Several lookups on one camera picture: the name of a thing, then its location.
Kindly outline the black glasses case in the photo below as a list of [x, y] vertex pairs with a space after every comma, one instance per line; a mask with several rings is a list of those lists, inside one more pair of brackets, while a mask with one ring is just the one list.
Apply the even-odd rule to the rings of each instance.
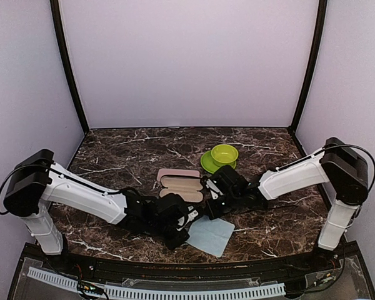
[[161, 185], [161, 198], [168, 194], [177, 194], [187, 203], [200, 203], [204, 199], [201, 192], [203, 186], [198, 177], [163, 176]]

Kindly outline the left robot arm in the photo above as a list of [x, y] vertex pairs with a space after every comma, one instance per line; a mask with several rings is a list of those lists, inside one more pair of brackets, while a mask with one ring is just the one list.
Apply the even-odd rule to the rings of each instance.
[[189, 239], [186, 229], [198, 212], [178, 194], [143, 196], [132, 187], [108, 189], [83, 179], [54, 161], [54, 153], [42, 149], [19, 163], [0, 186], [0, 215], [23, 220], [31, 236], [63, 273], [76, 267], [66, 251], [62, 233], [54, 225], [44, 202], [60, 203], [92, 214], [135, 234], [160, 237], [173, 250]]

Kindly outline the pink glasses case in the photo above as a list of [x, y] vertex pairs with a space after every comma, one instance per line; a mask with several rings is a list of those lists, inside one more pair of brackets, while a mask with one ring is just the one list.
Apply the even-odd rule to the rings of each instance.
[[200, 178], [200, 172], [191, 169], [167, 169], [162, 168], [157, 173], [157, 182], [160, 183], [164, 176], [184, 176], [190, 178]]

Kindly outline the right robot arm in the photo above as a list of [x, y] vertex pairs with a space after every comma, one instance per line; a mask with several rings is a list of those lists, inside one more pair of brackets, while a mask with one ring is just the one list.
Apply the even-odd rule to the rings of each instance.
[[247, 181], [230, 165], [220, 167], [205, 179], [211, 193], [205, 206], [209, 219], [217, 219], [235, 209], [267, 209], [270, 200], [309, 186], [330, 183], [335, 199], [319, 233], [318, 248], [306, 258], [312, 271], [320, 271], [331, 260], [341, 236], [369, 196], [375, 176], [369, 177], [368, 163], [358, 152], [367, 151], [330, 137], [325, 145], [297, 161], [269, 169]]

